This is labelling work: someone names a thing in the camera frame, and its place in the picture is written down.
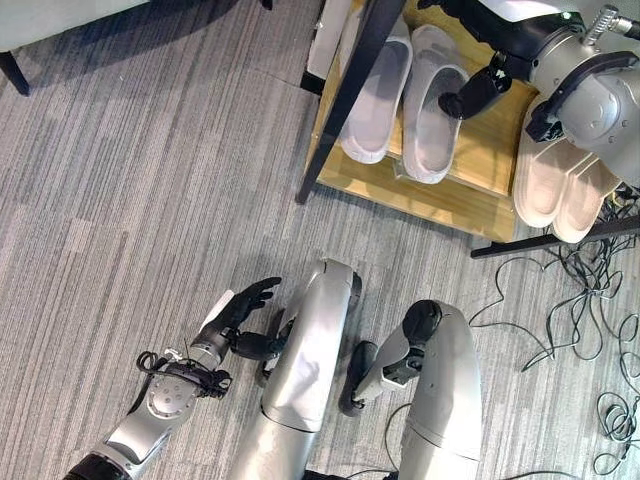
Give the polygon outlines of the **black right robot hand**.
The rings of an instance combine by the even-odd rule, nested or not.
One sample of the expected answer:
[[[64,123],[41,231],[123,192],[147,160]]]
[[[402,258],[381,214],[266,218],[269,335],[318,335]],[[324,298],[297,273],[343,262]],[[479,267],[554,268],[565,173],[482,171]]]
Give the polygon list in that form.
[[[490,6],[483,1],[420,1],[417,7],[439,6],[459,20],[478,42],[494,54],[457,92],[440,95],[440,108],[449,116],[466,120],[495,103],[514,80],[528,82],[534,63],[560,34],[582,33],[585,24],[576,10],[562,10],[536,2],[517,1],[516,17],[509,19],[508,6]]]

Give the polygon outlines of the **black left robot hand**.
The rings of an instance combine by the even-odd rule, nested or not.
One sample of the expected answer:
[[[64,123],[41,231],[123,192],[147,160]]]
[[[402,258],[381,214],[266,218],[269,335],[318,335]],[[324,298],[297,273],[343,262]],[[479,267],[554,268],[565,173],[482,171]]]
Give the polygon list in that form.
[[[281,277],[265,278],[236,293],[222,311],[201,329],[191,345],[212,346],[216,338],[222,336],[231,351],[241,357],[260,361],[275,358],[279,353],[275,339],[255,332],[242,333],[239,328],[253,311],[266,305],[274,295],[271,288],[281,281]]]

